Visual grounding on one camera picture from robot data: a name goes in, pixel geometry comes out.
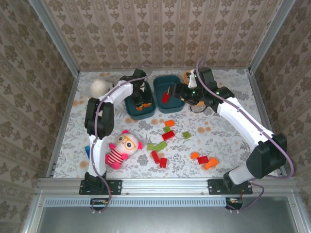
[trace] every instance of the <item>teal bin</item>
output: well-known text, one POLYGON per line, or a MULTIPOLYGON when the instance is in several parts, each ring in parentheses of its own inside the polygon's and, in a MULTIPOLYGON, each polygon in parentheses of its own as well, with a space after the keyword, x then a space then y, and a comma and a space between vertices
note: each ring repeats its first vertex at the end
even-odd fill
POLYGON ((160 112, 162 113, 176 113, 183 109, 185 102, 170 97, 167 103, 162 102, 163 95, 167 93, 170 86, 175 83, 181 83, 176 75, 164 75, 157 77, 154 80, 155 98, 160 112))
POLYGON ((128 115, 130 115, 131 119, 133 120, 142 120, 149 117, 152 117, 155 114, 156 111, 156 103, 155 98, 152 94, 151 87, 149 83, 145 82, 146 84, 146 90, 149 91, 152 95, 152 104, 149 107, 143 108, 141 111, 136 109, 136 106, 133 104, 131 97, 125 98, 125 107, 128 115))

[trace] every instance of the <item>green toy block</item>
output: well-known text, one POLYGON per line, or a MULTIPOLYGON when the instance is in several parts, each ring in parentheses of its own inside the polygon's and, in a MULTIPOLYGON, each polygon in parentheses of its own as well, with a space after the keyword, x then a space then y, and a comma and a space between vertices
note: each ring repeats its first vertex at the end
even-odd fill
POLYGON ((191 135, 190 135, 190 133, 187 131, 187 132, 184 132, 184 133, 183 133, 183 137, 184 137, 184 139, 188 139, 188 138, 191 138, 191 135))
POLYGON ((160 150, 164 149, 167 146, 167 143, 165 141, 160 142, 158 145, 155 146, 156 152, 159 152, 160 150))
POLYGON ((148 143, 148 144, 147 144, 147 150, 154 150, 154 145, 153 145, 153 143, 148 143))
POLYGON ((164 130, 165 133, 171 131, 171 129, 168 126, 164 127, 163 130, 164 130))

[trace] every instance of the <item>orange toy block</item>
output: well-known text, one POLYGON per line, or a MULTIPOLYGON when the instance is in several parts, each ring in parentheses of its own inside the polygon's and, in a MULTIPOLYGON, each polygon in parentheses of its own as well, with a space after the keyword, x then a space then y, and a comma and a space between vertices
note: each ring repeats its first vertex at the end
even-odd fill
POLYGON ((211 159, 209 160, 209 162, 204 166, 204 168, 207 170, 213 166, 216 166, 217 164, 219 164, 219 161, 217 159, 215 159, 214 157, 211 157, 211 159))
POLYGON ((197 159, 199 157, 200 157, 200 155, 199 155, 198 152, 194 152, 194 153, 191 154, 191 159, 197 159))
POLYGON ((175 125, 175 122, 173 120, 165 121, 165 126, 167 126, 167 127, 171 127, 171 126, 174 126, 174 125, 175 125))

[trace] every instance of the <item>white robotic arm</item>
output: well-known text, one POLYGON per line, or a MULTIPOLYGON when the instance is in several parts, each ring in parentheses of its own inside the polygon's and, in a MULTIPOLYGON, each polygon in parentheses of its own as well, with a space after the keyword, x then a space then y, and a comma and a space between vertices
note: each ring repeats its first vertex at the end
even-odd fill
MULTIPOLYGON (((260 125, 245 111, 238 100, 234 97, 234 94, 228 88, 218 88, 209 68, 203 68, 201 71, 200 74, 203 76, 205 83, 207 83, 210 89, 217 95, 238 106, 238 110, 227 102, 219 101, 218 98, 215 98, 211 94, 204 91, 202 86, 198 83, 195 72, 193 71, 189 73, 189 86, 183 83, 175 84, 169 88, 168 94, 173 98, 182 99, 191 105, 196 105, 199 101, 204 101, 206 106, 211 107, 215 112, 219 113, 222 117, 228 120, 250 146, 252 153, 247 161, 243 165, 224 175, 224 183, 228 190, 231 190, 239 184, 253 178, 261 179, 270 172, 284 165, 284 156, 280 154, 279 150, 277 150, 276 147, 267 139, 267 137, 262 135, 262 133, 265 133, 268 137, 272 138, 283 149, 286 149, 286 138, 281 134, 274 135, 271 131, 260 125), (257 128, 261 129, 261 131, 258 131, 258 129, 246 119, 241 111, 252 119, 257 128)), ((100 97, 99 100, 93 99, 92 101, 89 101, 86 112, 85 127, 90 135, 91 147, 93 145, 93 156, 90 156, 88 168, 88 173, 91 176, 97 176, 93 165, 95 166, 98 174, 101 176, 104 176, 106 172, 106 136, 110 135, 114 126, 113 108, 122 102, 126 97, 132 95, 133 92, 137 94, 137 91, 142 88, 142 83, 124 83, 129 81, 126 78, 129 77, 126 76, 125 80, 121 79, 121 81, 119 81, 111 91, 100 97), (96 139, 94 134, 94 128, 96 127, 94 125, 94 116, 95 111, 97 110, 98 102, 101 100, 104 100, 104 103, 106 104, 106 107, 102 109, 102 116, 99 120, 101 125, 100 127, 97 127, 97 129, 100 129, 97 131, 99 131, 102 135, 97 138, 96 143, 94 144, 96 139)))
MULTIPOLYGON (((118 106, 126 97, 130 96, 133 93, 133 85, 131 83, 127 83, 125 85, 121 85, 126 81, 119 81, 118 84, 110 90, 106 95, 99 98, 99 101, 104 100, 105 103, 112 103, 114 107, 118 106)), ((95 135, 90 135, 90 146, 95 141, 95 135)), ((106 148, 107 148, 107 137, 103 137, 103 139, 97 139, 94 148, 93 148, 93 156, 90 156, 90 163, 88 166, 88 173, 92 176, 96 176, 96 173, 93 168, 93 163, 95 164, 95 168, 98 173, 102 176, 106 172, 105 158, 106 158, 106 148)))

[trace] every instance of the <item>doll ear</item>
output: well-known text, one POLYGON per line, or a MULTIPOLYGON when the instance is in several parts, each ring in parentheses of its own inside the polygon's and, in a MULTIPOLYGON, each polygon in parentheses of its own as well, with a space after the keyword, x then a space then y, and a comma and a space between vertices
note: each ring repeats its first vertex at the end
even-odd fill
POLYGON ((138 142, 138 149, 142 149, 142 142, 138 142))

